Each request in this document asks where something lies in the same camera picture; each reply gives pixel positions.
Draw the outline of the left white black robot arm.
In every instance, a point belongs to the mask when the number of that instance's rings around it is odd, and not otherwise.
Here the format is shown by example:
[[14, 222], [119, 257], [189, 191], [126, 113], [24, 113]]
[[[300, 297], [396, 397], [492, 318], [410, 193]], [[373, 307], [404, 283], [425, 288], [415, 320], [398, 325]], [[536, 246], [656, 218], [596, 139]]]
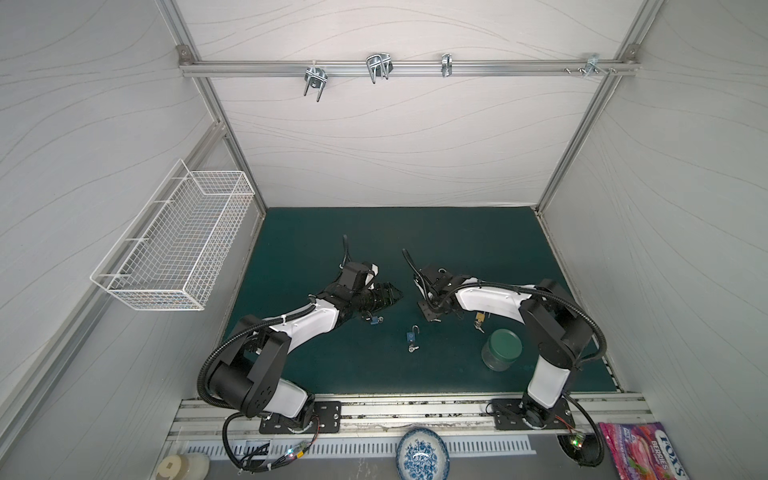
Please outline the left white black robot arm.
[[246, 315], [239, 320], [200, 368], [196, 380], [200, 399], [246, 418], [279, 416], [296, 429], [307, 427], [315, 397], [282, 378], [289, 354], [355, 317], [378, 320], [380, 311], [403, 297], [393, 284], [377, 280], [377, 265], [351, 259], [347, 236], [342, 245], [338, 275], [305, 306], [275, 317]]

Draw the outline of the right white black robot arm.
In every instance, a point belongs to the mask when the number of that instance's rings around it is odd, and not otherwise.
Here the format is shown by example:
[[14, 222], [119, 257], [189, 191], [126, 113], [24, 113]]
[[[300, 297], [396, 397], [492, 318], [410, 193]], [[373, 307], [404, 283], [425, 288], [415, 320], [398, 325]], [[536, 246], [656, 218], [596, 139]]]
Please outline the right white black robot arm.
[[427, 320], [462, 310], [505, 317], [526, 327], [538, 359], [515, 413], [532, 429], [541, 430], [552, 421], [572, 372], [606, 354], [602, 329], [553, 280], [533, 286], [483, 281], [431, 265], [418, 268], [406, 249], [402, 254], [414, 273], [422, 296], [419, 307]]

